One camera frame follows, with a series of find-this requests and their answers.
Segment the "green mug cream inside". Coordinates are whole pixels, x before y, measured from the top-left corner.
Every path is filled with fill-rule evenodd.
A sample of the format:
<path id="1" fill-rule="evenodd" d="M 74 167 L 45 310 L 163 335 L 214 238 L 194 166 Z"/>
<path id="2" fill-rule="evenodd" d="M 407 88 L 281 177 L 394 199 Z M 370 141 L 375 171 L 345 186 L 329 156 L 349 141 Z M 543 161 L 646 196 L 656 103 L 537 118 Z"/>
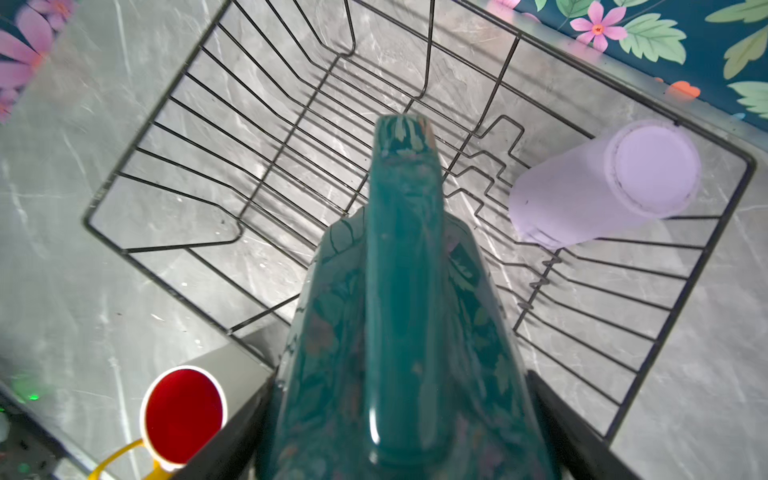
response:
<path id="1" fill-rule="evenodd" d="M 430 122 L 385 115 L 367 203 L 322 235 L 255 459 L 260 479 L 557 479 Z"/>

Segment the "lilac cup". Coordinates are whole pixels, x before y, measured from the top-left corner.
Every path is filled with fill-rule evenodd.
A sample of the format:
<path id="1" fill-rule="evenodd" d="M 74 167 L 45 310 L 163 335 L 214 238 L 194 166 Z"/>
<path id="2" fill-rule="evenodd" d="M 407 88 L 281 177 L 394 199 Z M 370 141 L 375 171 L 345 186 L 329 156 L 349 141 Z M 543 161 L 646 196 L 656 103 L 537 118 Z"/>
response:
<path id="1" fill-rule="evenodd" d="M 524 172 L 510 190 L 508 215 L 521 239 L 570 247 L 683 212 L 701 169 L 682 128 L 635 121 Z"/>

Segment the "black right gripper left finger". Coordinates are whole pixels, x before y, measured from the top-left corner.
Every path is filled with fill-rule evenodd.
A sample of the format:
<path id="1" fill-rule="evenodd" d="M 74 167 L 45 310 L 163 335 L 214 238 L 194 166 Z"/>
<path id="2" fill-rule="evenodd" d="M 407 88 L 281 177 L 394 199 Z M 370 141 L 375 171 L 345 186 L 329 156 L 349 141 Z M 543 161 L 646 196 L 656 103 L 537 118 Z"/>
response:
<path id="1" fill-rule="evenodd" d="M 172 479 L 247 479 L 263 436 L 275 377 L 270 375 L 224 428 Z"/>

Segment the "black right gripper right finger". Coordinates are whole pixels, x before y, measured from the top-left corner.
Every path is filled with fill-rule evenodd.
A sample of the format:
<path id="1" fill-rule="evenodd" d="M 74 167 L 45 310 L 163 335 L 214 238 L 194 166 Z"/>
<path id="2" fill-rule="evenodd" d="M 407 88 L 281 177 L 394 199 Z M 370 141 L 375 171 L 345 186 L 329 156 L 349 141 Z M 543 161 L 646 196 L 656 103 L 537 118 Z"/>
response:
<path id="1" fill-rule="evenodd" d="M 528 370 L 526 382 L 548 449 L 561 469 L 573 479 L 639 479 L 538 373 Z"/>

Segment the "white mug red inside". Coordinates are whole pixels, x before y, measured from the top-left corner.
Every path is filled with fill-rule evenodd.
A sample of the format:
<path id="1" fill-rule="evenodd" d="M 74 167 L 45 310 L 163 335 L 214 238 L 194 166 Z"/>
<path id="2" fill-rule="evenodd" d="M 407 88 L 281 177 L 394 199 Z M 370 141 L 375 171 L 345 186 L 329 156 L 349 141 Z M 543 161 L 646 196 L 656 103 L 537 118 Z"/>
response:
<path id="1" fill-rule="evenodd" d="M 163 470 L 183 468 L 271 374 L 270 368 L 232 345 L 163 372 L 142 401 L 144 446 Z"/>

